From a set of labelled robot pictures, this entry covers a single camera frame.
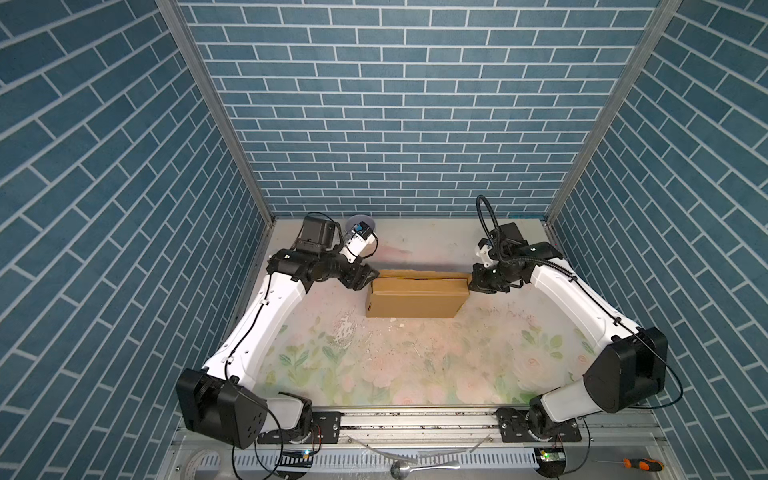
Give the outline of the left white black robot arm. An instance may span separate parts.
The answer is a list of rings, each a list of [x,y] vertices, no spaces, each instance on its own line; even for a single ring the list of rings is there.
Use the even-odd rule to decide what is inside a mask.
[[[378,247],[375,222],[365,215],[341,226],[326,214],[307,214],[288,248],[271,255],[255,299],[218,350],[199,369],[185,369],[175,390],[187,430],[239,449],[259,439],[299,443],[312,429],[310,399],[281,392],[257,394],[269,348],[311,287],[329,279],[361,291],[379,275],[367,264]]]

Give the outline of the aluminium front rail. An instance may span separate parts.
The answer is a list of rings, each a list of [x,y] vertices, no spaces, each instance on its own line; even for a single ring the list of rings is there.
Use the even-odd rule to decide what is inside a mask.
[[[666,438],[648,412],[625,410],[571,420],[535,436],[521,407],[443,406],[317,408],[312,414],[325,445],[360,442],[371,447],[460,448],[479,443],[515,446],[645,447]]]

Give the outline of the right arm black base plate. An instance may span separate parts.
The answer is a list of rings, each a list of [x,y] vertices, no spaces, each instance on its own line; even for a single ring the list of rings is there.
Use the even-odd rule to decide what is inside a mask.
[[[519,410],[501,407],[495,411],[502,441],[504,443],[563,442],[575,443],[582,435],[575,419],[553,422],[544,413],[534,410]]]

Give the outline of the metal spoon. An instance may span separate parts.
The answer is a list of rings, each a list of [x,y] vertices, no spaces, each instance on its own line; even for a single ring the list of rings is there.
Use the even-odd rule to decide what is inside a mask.
[[[431,470],[459,470],[460,464],[456,461],[443,462],[431,465],[418,465],[407,461],[397,460],[390,467],[390,475],[394,480],[404,480],[410,474]]]

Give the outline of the brown cardboard box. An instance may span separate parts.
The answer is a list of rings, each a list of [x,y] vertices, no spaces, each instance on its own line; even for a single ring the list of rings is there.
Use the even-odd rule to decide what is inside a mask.
[[[368,318],[450,319],[469,298],[463,272],[381,270],[367,294]]]

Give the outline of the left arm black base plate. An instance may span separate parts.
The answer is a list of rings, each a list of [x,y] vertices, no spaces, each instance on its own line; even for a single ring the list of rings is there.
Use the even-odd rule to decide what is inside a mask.
[[[257,439],[260,445],[337,444],[341,429],[342,413],[340,411],[313,411],[311,416],[303,415],[296,427],[278,431],[262,432]]]

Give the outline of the aluminium corner post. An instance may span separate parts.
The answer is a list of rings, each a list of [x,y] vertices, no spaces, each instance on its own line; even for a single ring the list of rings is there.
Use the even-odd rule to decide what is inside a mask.
[[[662,0],[650,16],[638,44],[628,57],[627,63],[609,94],[605,105],[600,110],[591,131],[586,135],[581,150],[574,158],[570,170],[565,175],[553,201],[546,210],[545,225],[548,228],[554,226],[555,221],[562,213],[568,198],[591,163],[598,146],[604,139],[609,127],[623,106],[643,67],[649,60],[681,3],[681,0]]]
[[[274,225],[274,215],[254,176],[247,155],[237,137],[234,126],[208,72],[191,30],[177,1],[157,0],[159,12],[174,39],[188,69],[205,101],[212,119],[224,140],[267,228]]]

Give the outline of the lavender ceramic cup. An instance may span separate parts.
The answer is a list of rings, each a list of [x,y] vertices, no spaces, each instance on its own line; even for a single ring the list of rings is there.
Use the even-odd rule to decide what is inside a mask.
[[[354,214],[351,217],[349,217],[346,220],[345,229],[347,231],[350,231],[350,230],[353,229],[353,227],[355,225],[358,225],[360,223],[365,223],[372,230],[376,229],[376,222],[375,222],[375,220],[371,216],[365,215],[365,214]]]

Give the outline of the aluminium corner post left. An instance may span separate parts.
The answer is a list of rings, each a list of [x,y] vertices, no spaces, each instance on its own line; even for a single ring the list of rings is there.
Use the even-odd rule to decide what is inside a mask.
[[[247,155],[237,137],[234,126],[208,72],[191,30],[177,1],[157,0],[159,12],[174,39],[188,69],[205,101],[212,119],[224,140],[267,228],[274,225],[274,215],[254,176]]]

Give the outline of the aluminium corner post right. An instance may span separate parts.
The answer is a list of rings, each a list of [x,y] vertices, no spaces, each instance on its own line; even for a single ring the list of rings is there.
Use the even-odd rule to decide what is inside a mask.
[[[555,221],[562,213],[568,198],[591,163],[598,146],[604,139],[609,127],[623,106],[643,67],[649,60],[681,3],[681,0],[662,0],[650,16],[638,44],[628,57],[627,63],[609,94],[605,105],[600,110],[591,131],[586,135],[581,150],[574,158],[570,170],[565,175],[553,201],[546,210],[545,225],[548,228],[554,226]]]

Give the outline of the orange handled screwdriver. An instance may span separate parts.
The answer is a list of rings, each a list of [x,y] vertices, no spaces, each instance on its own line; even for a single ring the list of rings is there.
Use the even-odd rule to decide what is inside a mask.
[[[665,465],[662,462],[650,458],[624,458],[621,461],[609,461],[609,464],[617,464],[626,469],[646,472],[661,472],[665,469]]]

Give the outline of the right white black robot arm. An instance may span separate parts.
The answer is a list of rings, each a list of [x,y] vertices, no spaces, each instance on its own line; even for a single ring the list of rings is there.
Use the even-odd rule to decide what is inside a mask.
[[[535,397],[528,422],[536,434],[594,413],[616,413],[665,388],[668,342],[643,328],[587,285],[550,243],[531,244],[516,224],[484,231],[469,288],[495,294],[530,286],[552,300],[596,354],[582,378]]]

